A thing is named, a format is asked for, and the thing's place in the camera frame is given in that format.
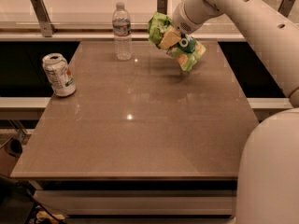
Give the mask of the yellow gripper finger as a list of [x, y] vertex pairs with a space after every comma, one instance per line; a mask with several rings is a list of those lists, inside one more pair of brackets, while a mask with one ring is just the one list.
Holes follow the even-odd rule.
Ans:
[[181, 39], [180, 31], [176, 28], [169, 26], [166, 29], [166, 32], [163, 34], [163, 38], [159, 43], [158, 47], [160, 49], [169, 49], [170, 47], [174, 46], [179, 42]]

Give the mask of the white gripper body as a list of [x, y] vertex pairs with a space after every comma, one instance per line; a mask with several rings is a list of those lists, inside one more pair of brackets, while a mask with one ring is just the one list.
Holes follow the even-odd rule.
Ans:
[[202, 26], [197, 10], [186, 0], [181, 1], [173, 14], [173, 24], [182, 34], [192, 34]]

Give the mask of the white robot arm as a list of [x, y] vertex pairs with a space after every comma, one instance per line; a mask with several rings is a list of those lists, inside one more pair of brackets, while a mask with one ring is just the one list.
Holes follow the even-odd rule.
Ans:
[[227, 16], [258, 58], [257, 89], [273, 89], [291, 107], [265, 118], [249, 135], [239, 164], [235, 224], [299, 224], [299, 28], [263, 0], [182, 0], [172, 21], [192, 34]]

